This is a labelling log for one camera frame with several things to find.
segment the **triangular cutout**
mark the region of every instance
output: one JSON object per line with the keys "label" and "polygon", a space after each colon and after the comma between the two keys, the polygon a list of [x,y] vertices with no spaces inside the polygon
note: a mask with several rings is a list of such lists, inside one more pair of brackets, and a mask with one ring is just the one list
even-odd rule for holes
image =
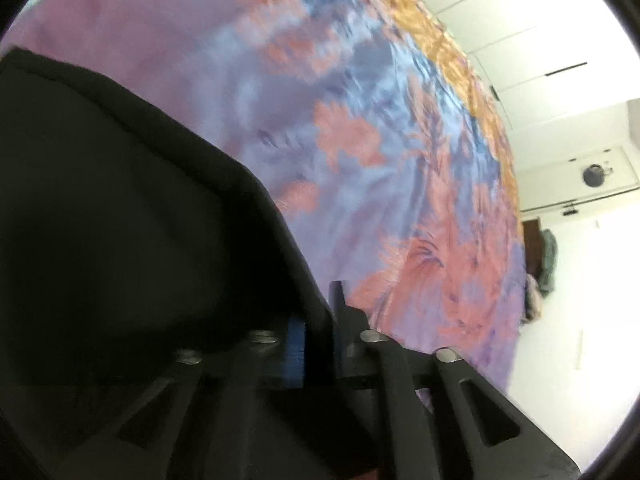
{"label": "triangular cutout", "polygon": [[477,384],[473,381],[463,381],[461,387],[486,446],[497,446],[520,434],[520,427]]}

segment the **colorful blanket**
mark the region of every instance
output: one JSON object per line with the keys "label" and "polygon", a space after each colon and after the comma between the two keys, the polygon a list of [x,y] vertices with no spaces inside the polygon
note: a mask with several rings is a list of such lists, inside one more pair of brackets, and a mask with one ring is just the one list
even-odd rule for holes
{"label": "colorful blanket", "polygon": [[508,380],[525,266],[492,99],[418,0],[43,0],[2,40],[101,72],[246,165],[321,290]]}

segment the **black fabric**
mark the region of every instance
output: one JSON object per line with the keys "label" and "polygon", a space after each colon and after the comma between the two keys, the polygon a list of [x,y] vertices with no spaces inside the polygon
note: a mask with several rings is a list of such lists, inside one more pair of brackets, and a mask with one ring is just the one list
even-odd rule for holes
{"label": "black fabric", "polygon": [[0,408],[35,396],[32,433],[67,449],[175,349],[283,313],[328,366],[332,317],[248,170],[104,76],[0,62]]}

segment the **floral pattern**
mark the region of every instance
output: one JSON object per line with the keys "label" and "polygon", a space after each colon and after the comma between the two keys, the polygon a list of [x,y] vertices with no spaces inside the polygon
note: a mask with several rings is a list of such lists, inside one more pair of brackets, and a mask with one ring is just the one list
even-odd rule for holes
{"label": "floral pattern", "polygon": [[506,386],[524,298],[494,102],[419,0],[43,0],[13,44],[101,72],[246,165],[321,290]]}

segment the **purple fabric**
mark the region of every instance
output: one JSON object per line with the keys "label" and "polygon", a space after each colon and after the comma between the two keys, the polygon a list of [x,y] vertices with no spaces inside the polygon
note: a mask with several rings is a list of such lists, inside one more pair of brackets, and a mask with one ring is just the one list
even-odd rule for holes
{"label": "purple fabric", "polygon": [[478,125],[376,0],[44,0],[12,45],[103,73],[246,165],[324,293],[458,346],[497,386],[524,304],[518,218]]}

